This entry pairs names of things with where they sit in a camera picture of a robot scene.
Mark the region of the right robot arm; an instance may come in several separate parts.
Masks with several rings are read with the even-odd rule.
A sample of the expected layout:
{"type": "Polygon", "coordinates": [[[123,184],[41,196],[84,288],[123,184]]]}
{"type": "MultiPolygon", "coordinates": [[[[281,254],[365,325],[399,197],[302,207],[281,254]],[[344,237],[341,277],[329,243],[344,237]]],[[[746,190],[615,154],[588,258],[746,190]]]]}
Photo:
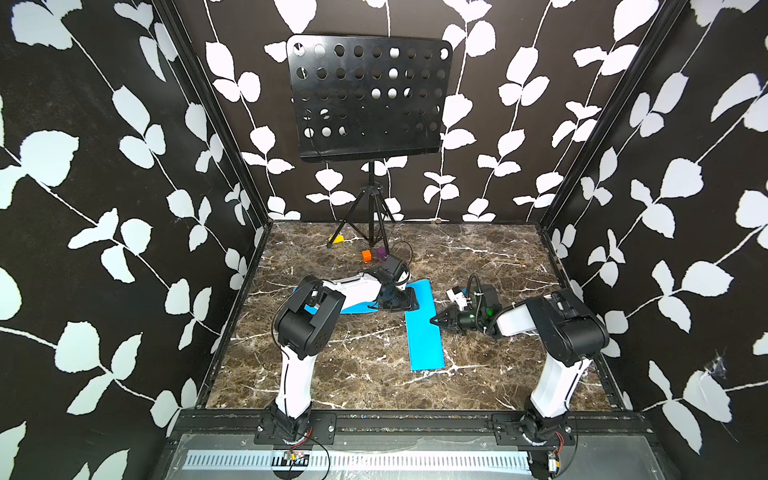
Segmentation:
{"type": "Polygon", "coordinates": [[[579,377],[607,347],[605,324],[570,289],[504,306],[490,284],[449,291],[452,303],[430,319],[439,329],[479,331],[494,339],[536,332],[546,351],[536,388],[526,401],[522,425],[531,435],[551,430],[569,410],[579,377]]]}

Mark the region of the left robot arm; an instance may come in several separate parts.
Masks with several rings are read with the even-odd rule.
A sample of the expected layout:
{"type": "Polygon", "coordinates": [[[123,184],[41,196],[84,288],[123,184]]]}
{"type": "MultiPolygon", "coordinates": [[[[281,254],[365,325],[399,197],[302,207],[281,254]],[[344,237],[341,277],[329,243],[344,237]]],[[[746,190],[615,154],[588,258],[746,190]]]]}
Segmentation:
{"type": "Polygon", "coordinates": [[[282,354],[276,417],[296,424],[311,409],[311,381],[318,354],[328,344],[342,311],[364,305],[372,311],[410,312],[419,308],[408,285],[406,262],[390,255],[383,264],[351,277],[306,276],[279,307],[273,320],[282,354]]]}

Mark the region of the cyan paper sheet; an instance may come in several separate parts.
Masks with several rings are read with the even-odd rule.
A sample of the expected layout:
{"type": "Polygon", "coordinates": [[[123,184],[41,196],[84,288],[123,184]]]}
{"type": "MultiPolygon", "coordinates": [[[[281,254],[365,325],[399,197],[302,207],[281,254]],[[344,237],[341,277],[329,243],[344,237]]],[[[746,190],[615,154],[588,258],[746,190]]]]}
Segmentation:
{"type": "MultiPolygon", "coordinates": [[[[314,315],[317,313],[317,310],[320,307],[320,305],[321,305],[321,302],[318,302],[315,305],[305,304],[303,308],[309,314],[314,315]]],[[[375,313],[377,311],[378,311],[378,305],[375,302],[361,302],[355,305],[342,308],[339,314],[340,315],[358,315],[358,314],[375,313]]]]}
{"type": "Polygon", "coordinates": [[[437,315],[432,286],[429,280],[418,280],[414,289],[419,308],[405,313],[406,332],[411,370],[439,370],[445,367],[441,331],[430,322],[437,315]]]}

